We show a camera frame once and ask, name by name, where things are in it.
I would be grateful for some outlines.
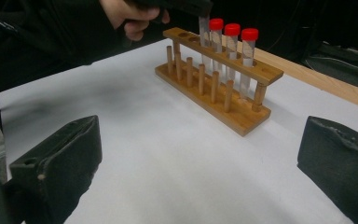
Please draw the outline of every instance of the red screw cap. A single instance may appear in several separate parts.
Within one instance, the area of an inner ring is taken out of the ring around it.
[[[242,30],[242,40],[257,40],[258,30],[255,28],[246,28]]]
[[[210,30],[222,30],[223,29],[223,20],[216,18],[209,20],[209,29]]]
[[[241,26],[237,23],[229,23],[225,26],[225,35],[239,35]]]

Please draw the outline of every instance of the plastic tube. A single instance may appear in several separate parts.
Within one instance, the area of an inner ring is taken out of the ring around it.
[[[219,18],[209,20],[209,29],[211,30],[212,49],[215,53],[222,52],[222,30],[223,20]],[[222,64],[213,60],[213,70],[219,73],[219,83],[223,79]]]
[[[241,32],[242,39],[242,64],[248,67],[253,66],[255,55],[255,41],[258,38],[258,30],[255,28],[245,28]],[[245,74],[240,78],[240,98],[246,99],[249,96],[251,79]]]
[[[209,16],[199,17],[199,27],[200,27],[200,45],[202,47],[209,48],[211,46]],[[206,69],[209,70],[211,67],[211,58],[202,54],[202,63],[205,65]]]
[[[241,26],[237,23],[229,23],[225,26],[226,36],[226,54],[230,60],[237,59],[238,35],[241,32]],[[235,79],[236,71],[226,66],[226,82]]]

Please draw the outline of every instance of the finger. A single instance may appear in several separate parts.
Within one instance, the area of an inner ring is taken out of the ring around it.
[[[161,21],[162,21],[162,23],[167,24],[170,22],[170,20],[171,20],[170,13],[168,13],[168,11],[165,9],[164,14],[162,15]]]
[[[144,36],[144,29],[148,25],[149,21],[128,21],[124,26],[124,31],[129,39],[138,41]]]
[[[151,21],[159,14],[158,7],[138,7],[132,1],[126,0],[99,0],[103,11],[117,29],[125,20]]]

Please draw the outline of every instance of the white tabletop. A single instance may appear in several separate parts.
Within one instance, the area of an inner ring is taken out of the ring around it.
[[[7,162],[97,115],[103,162],[66,223],[351,223],[296,158],[308,116],[358,132],[358,105],[283,76],[267,89],[270,118],[242,137],[155,75],[171,43],[2,92]]]

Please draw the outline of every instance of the test tube rack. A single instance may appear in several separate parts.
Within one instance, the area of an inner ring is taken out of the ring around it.
[[[241,136],[269,118],[271,111],[263,106],[267,86],[282,77],[282,70],[258,60],[254,60],[253,67],[244,66],[241,53],[238,52],[237,60],[230,60],[225,54],[225,48],[223,53],[215,53],[212,48],[200,45],[198,35],[177,27],[164,31],[163,35],[172,40],[172,46],[167,46],[168,62],[155,69],[159,77]],[[181,45],[256,80],[254,99],[241,99],[240,93],[233,88],[232,80],[227,84],[218,83],[218,72],[206,74],[204,64],[195,67],[191,57],[183,61]]]

